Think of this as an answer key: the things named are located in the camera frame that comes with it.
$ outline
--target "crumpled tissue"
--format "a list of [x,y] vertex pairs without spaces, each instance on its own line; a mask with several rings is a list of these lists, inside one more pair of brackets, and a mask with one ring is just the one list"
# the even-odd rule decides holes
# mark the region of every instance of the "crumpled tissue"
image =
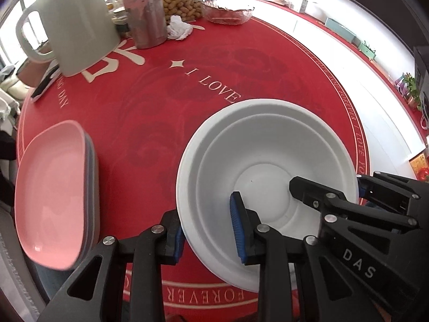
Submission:
[[170,40],[184,40],[192,33],[192,26],[182,22],[179,16],[171,16],[170,25],[167,26],[168,38]]

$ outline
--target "red tablecloth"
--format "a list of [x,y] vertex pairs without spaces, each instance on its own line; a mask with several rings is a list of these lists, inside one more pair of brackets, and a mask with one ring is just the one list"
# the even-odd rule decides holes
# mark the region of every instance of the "red tablecloth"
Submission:
[[[173,209],[177,168],[192,134],[245,99],[278,98],[312,111],[344,142],[356,171],[369,172],[353,104],[308,49],[255,19],[236,27],[196,24],[205,30],[148,50],[126,40],[87,72],[60,77],[39,101],[24,103],[19,160],[35,135],[62,120],[77,120],[92,137],[101,236],[135,236]],[[187,245],[177,266],[162,268],[162,278],[166,311],[189,322],[233,321],[257,308],[255,293],[221,282]]]

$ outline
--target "metal screw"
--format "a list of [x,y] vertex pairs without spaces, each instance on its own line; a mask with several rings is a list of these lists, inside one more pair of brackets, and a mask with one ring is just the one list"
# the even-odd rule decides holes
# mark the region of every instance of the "metal screw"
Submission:
[[409,218],[408,219],[408,223],[411,226],[416,226],[417,225],[417,220],[415,220],[414,218]]
[[326,214],[325,221],[327,221],[328,223],[335,223],[337,221],[337,217],[333,214]]
[[103,238],[103,244],[105,244],[106,246],[110,246],[114,243],[114,237],[113,236],[106,236],[105,238]]
[[268,232],[269,231],[269,226],[267,224],[259,224],[256,227],[256,230],[258,230],[259,232]]
[[162,225],[154,225],[154,226],[152,226],[151,230],[152,230],[153,233],[161,233],[161,232],[164,231],[164,226],[162,226]]
[[314,236],[307,236],[305,238],[305,241],[311,246],[314,246],[317,244],[317,238],[315,238]]

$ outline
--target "bag of peanuts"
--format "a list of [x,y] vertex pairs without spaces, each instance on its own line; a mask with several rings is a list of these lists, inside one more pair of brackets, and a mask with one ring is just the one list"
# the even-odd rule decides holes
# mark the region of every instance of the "bag of peanuts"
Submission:
[[162,2],[167,24],[172,15],[180,16],[183,22],[196,20],[202,15],[202,0],[162,0]]

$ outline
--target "mug handle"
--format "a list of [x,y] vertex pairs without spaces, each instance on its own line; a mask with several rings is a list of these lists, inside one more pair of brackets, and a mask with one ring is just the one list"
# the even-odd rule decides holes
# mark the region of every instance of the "mug handle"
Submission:
[[35,63],[47,63],[55,58],[55,55],[52,51],[48,53],[40,53],[29,44],[27,38],[25,37],[24,31],[22,29],[25,20],[31,12],[37,11],[36,3],[33,3],[31,6],[27,7],[23,12],[18,22],[16,23],[16,37],[18,42],[21,45],[22,50],[29,57],[29,59]]

